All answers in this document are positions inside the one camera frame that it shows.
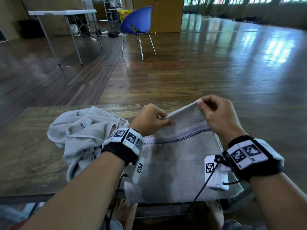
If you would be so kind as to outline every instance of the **hand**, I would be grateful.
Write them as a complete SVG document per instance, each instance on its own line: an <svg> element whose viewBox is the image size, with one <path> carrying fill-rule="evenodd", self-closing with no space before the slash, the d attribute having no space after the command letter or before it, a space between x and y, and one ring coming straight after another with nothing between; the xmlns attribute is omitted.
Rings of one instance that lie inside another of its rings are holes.
<svg viewBox="0 0 307 230"><path fill-rule="evenodd" d="M200 98L198 108L206 117L210 128L222 138L225 143L233 139L248 135L243 130L236 111L230 100L221 98L214 94Z"/></svg>
<svg viewBox="0 0 307 230"><path fill-rule="evenodd" d="M129 127L138 131L143 137L152 135L163 127L173 125L175 122L165 118L166 112L156 107L154 104L148 104L143 107L140 114L132 121Z"/></svg>

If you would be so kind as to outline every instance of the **chair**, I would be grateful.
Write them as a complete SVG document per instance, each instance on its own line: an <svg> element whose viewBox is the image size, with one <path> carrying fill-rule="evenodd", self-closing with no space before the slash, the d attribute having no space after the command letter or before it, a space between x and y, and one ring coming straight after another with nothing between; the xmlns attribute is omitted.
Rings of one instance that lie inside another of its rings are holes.
<svg viewBox="0 0 307 230"><path fill-rule="evenodd" d="M144 8L133 11L132 13L128 14L124 18L124 20L122 21L120 25L120 31L121 33L124 34L124 37L122 39L122 54L124 52L125 34L130 33L130 34L136 35L137 36L136 40L140 41L142 60L144 60L140 35L147 34L147 32L150 29L150 16L151 16L152 10L153 10L152 7L144 7ZM151 45L153 47L154 53L156 55L156 51L154 49L151 37L149 34L148 36L149 36Z"/></svg>

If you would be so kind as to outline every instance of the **door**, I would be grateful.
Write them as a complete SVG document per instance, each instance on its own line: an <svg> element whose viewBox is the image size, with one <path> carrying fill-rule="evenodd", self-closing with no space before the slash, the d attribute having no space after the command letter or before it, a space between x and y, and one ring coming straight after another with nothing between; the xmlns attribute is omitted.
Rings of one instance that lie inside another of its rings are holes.
<svg viewBox="0 0 307 230"><path fill-rule="evenodd" d="M158 31L159 27L158 0L133 0L133 9L140 9L148 6L153 7L149 32L155 33Z"/></svg>
<svg viewBox="0 0 307 230"><path fill-rule="evenodd" d="M107 20L103 0L93 0L93 6L94 9L97 10L96 13L97 21Z"/></svg>
<svg viewBox="0 0 307 230"><path fill-rule="evenodd" d="M159 24L157 32L180 32L183 0L158 0Z"/></svg>

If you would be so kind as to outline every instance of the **wristband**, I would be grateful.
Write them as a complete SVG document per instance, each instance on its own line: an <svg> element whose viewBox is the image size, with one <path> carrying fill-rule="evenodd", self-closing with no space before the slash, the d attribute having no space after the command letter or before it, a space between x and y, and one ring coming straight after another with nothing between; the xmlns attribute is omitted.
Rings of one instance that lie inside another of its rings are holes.
<svg viewBox="0 0 307 230"><path fill-rule="evenodd" d="M223 156L234 174L249 181L252 176L269 176L284 171L285 159L267 142L249 135L232 140Z"/></svg>
<svg viewBox="0 0 307 230"><path fill-rule="evenodd" d="M102 144L101 152L111 152L125 161L135 165L144 144L144 138L136 130L120 127Z"/></svg>

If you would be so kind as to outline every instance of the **white towel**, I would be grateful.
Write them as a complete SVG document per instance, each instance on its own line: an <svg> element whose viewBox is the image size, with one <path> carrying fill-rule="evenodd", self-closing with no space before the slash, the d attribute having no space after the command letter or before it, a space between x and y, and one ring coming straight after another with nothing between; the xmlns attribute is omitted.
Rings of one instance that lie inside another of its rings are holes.
<svg viewBox="0 0 307 230"><path fill-rule="evenodd" d="M206 156L222 154L219 139L209 128L197 101L167 118L175 124L145 137L140 156L145 164L138 184L125 182L125 194L130 203L176 203L193 201L205 183ZM229 182L236 181L234 174ZM229 198L241 193L240 184L228 191L205 188L198 201Z"/></svg>
<svg viewBox="0 0 307 230"><path fill-rule="evenodd" d="M64 148L64 161L68 164L69 182L97 156L101 145L119 127L127 127L127 120L97 107L68 111L50 125L48 138Z"/></svg>

